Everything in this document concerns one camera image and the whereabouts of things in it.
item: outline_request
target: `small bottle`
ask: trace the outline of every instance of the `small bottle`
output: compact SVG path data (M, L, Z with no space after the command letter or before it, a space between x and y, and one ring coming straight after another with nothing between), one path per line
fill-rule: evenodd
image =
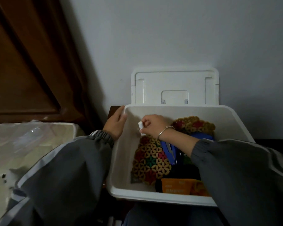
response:
M144 124L142 121L139 122L139 129L143 129L144 128Z

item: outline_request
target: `person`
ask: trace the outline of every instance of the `person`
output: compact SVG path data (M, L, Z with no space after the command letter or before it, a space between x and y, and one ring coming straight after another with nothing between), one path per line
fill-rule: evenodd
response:
M6 225L90 225L111 161L112 147L123 131L124 106L103 130L77 137L41 158L15 184ZM155 138L168 123L146 115L141 133ZM166 129L160 140L191 156L217 208L138 203L124 225L283 225L283 155L239 140L199 140Z

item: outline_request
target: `silver bracelet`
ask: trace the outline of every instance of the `silver bracelet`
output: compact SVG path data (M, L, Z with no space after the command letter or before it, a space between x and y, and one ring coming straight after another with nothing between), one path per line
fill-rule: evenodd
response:
M159 137L160 137L160 135L165 131L165 130L167 130L168 128L172 128L172 129L175 129L173 126L171 126L171 125L169 125L169 126L166 126L166 128L164 129L164 130L162 130L162 132L161 133L159 133L159 135L158 135L158 137L157 137L157 140L159 140Z

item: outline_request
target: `person's left hand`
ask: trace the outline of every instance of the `person's left hand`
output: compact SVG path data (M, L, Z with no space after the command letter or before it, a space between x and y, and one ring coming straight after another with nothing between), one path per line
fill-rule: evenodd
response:
M124 106L119 107L115 113L107 120L103 131L111 135L111 137L117 140L124 129L125 122L127 120L127 114L122 114Z

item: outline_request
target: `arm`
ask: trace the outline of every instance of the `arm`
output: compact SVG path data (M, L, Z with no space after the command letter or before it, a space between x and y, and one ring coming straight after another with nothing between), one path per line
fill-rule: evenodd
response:
M141 132L153 137L169 125L158 115L145 116L142 121L146 128ZM283 155L279 152L243 141L198 140L172 129L160 139L191 156L230 225L278 225L283 219L279 217L283 215L279 204L283 200Z
M123 109L106 122L104 132L77 137L41 158L17 183L27 198L15 203L0 226L8 225L15 209L11 224L75 225L90 220L109 171L114 140L126 121Z

